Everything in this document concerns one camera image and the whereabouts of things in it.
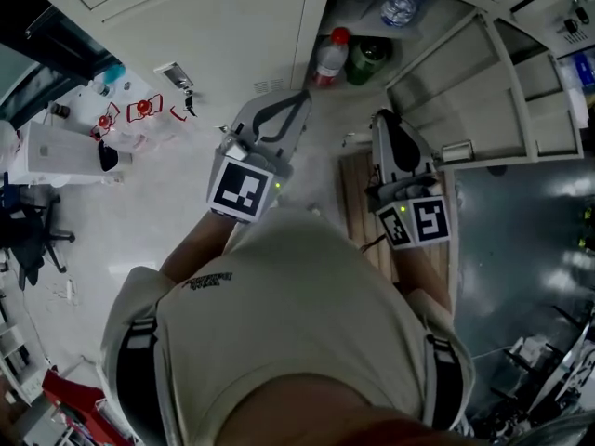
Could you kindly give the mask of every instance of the floor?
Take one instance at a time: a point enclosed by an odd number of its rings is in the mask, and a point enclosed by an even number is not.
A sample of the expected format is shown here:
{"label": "floor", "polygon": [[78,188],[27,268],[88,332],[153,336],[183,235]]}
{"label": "floor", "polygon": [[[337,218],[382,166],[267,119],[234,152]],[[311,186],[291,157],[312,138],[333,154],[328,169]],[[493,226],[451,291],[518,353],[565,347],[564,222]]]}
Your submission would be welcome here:
{"label": "floor", "polygon": [[[351,115],[338,106],[349,98],[353,99],[347,101]],[[306,208],[315,203],[329,221],[344,230],[336,190],[337,157],[353,148],[342,148],[341,141],[348,132],[367,130],[370,115],[383,99],[372,93],[357,98],[313,94],[313,99],[308,130],[292,160],[295,174],[281,204]],[[67,126],[86,130],[80,124]],[[127,273],[139,265],[158,269],[205,213],[213,151],[220,140],[220,132],[199,118],[184,137],[135,157],[121,184],[57,189],[61,197],[57,226],[76,235],[75,243],[58,246],[68,273],[58,274],[47,261],[38,284],[28,285],[24,294],[14,272],[2,278],[3,304],[20,324],[38,362],[48,357],[64,369],[81,356],[91,362],[98,359],[110,307]],[[71,300],[66,298],[69,279],[74,287]],[[98,381],[88,362],[69,378],[88,385]]]}
{"label": "floor", "polygon": [[496,401],[489,387],[507,391],[519,378],[503,348],[532,335],[569,348],[576,331],[551,306],[578,316],[595,299],[595,257],[577,247],[584,206],[595,194],[595,162],[458,171],[456,192],[456,329],[478,373],[474,414]]}

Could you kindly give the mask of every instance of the office chair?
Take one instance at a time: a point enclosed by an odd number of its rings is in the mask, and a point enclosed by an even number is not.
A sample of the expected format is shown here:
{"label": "office chair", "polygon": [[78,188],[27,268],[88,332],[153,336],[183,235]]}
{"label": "office chair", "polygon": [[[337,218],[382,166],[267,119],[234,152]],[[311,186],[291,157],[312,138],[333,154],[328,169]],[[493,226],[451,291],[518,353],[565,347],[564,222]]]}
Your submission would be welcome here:
{"label": "office chair", "polygon": [[60,203],[60,197],[55,197],[47,207],[35,207],[23,204],[20,210],[25,218],[13,218],[4,207],[0,208],[0,247],[9,248],[19,262],[19,287],[25,289],[26,280],[31,285],[37,284],[39,269],[44,266],[44,253],[48,252],[59,272],[66,272],[61,266],[51,242],[63,240],[73,243],[74,234],[52,234],[52,217],[54,205]]}

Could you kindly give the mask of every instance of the beige t-shirt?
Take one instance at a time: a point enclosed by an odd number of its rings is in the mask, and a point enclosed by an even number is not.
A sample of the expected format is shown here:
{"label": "beige t-shirt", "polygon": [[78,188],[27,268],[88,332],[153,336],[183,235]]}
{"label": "beige t-shirt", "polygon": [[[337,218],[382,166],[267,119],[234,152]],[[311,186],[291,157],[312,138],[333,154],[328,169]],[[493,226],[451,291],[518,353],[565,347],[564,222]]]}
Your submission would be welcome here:
{"label": "beige t-shirt", "polygon": [[127,326],[161,298],[156,335],[182,440],[211,445],[248,393],[285,374],[325,375],[421,418],[428,325],[453,342],[467,404],[474,373],[452,316],[422,291],[409,297],[323,219],[271,209],[178,286],[133,269],[108,319],[102,366],[109,378]]}

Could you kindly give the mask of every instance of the wooden board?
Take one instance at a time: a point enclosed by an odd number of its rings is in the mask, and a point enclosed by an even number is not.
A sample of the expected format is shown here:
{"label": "wooden board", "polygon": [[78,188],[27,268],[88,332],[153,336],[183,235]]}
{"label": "wooden board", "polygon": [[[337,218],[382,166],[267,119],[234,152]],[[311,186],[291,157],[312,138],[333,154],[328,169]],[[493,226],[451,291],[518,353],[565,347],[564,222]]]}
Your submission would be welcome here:
{"label": "wooden board", "polygon": [[[339,159],[339,172],[349,237],[358,246],[371,243],[384,234],[380,221],[374,214],[367,211],[364,193],[368,185],[373,185],[375,176],[372,152],[356,153]],[[445,282],[448,282],[448,246],[448,242],[443,242],[424,247],[431,265]],[[388,280],[399,281],[386,240],[369,248],[365,252],[365,257]]]}

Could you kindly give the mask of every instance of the white tiled floor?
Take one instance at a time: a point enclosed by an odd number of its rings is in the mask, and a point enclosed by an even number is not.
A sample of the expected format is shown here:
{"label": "white tiled floor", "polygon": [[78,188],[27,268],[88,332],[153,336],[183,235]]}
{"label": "white tiled floor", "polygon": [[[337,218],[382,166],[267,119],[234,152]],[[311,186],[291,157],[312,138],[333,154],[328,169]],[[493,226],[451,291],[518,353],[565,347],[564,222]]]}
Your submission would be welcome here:
{"label": "white tiled floor", "polygon": [[[340,140],[347,132],[367,129],[370,114],[379,109],[378,96],[314,95],[309,129],[292,161],[296,171],[282,203],[316,203],[327,219],[342,226],[335,182]],[[350,115],[345,107],[353,108]],[[136,157],[121,185],[59,189],[57,226],[76,235],[75,243],[58,245],[68,272],[58,274],[47,261],[38,284],[28,285],[24,296],[43,349],[60,369],[81,355],[98,358],[103,327],[126,274],[138,265],[158,269],[206,211],[207,181],[219,143],[217,129],[196,129]],[[72,302],[63,298],[68,279],[74,284]],[[20,323],[33,355],[43,359],[14,273],[3,281],[9,315]],[[92,369],[78,370],[72,379],[96,383]]]}

